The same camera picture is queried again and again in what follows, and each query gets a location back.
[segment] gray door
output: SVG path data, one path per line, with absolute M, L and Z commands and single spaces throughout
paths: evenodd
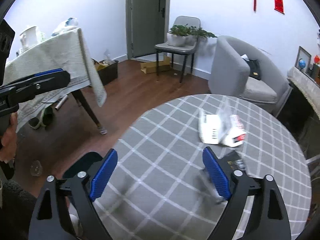
M 154 46 L 164 42 L 165 0 L 131 1 L 132 55 L 153 54 Z

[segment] beige tablecloth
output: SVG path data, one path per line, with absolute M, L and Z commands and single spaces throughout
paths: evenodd
M 106 101 L 107 93 L 92 63 L 80 28 L 52 37 L 8 63 L 3 84 L 56 68 L 68 71 L 71 82 L 64 89 L 44 93 L 19 104 L 17 130 L 60 97 L 89 85 L 94 90 L 98 106 L 101 107 Z
M 320 87 L 295 67 L 288 71 L 288 79 L 301 91 L 320 119 Z

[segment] chair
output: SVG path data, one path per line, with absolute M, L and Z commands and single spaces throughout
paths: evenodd
M 183 26 L 188 25 L 189 27 L 195 26 L 199 28 L 201 26 L 201 22 L 198 18 L 179 16 L 176 18 L 173 25 L 183 25 Z M 157 65 L 156 65 L 157 77 L 159 76 L 159 52 L 169 52 L 172 54 L 171 67 L 173 67 L 174 54 L 184 55 L 185 57 L 183 60 L 182 73 L 180 77 L 180 84 L 181 84 L 184 76 L 184 71 L 186 68 L 187 57 L 189 55 L 192 55 L 192 59 L 191 59 L 191 74 L 192 74 L 196 48 L 197 48 L 197 41 L 195 42 L 194 45 L 192 46 L 187 45 L 185 47 L 172 46 L 172 45 L 169 45 L 168 42 L 155 45 L 156 60 L 157 60 Z
M 258 60 L 261 80 L 249 77 L 250 67 L 241 58 Z M 208 86 L 213 94 L 239 97 L 269 113 L 277 113 L 289 92 L 289 83 L 259 49 L 230 36 L 219 36 Z

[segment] blue globe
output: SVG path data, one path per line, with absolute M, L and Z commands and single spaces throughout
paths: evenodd
M 306 62 L 302 58 L 299 59 L 299 67 L 300 68 L 305 68 L 306 67 Z

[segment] wooden floor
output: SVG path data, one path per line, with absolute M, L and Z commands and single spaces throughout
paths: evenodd
M 82 90 L 99 121 L 107 128 L 100 135 L 95 124 L 70 95 L 56 113 L 56 119 L 47 129 L 32 130 L 25 125 L 18 133 L 16 173 L 14 180 L 37 196 L 49 175 L 60 178 L 76 160 L 89 151 L 102 156 L 116 143 L 126 129 L 145 111 L 164 102 L 186 95 L 208 93 L 207 80 L 187 75 L 181 88 L 177 71 L 144 74 L 140 62 L 127 60 L 119 64 L 119 77 L 107 86 L 108 98 L 99 108 L 92 89 Z M 34 160 L 43 166 L 43 174 L 33 177 L 30 167 Z

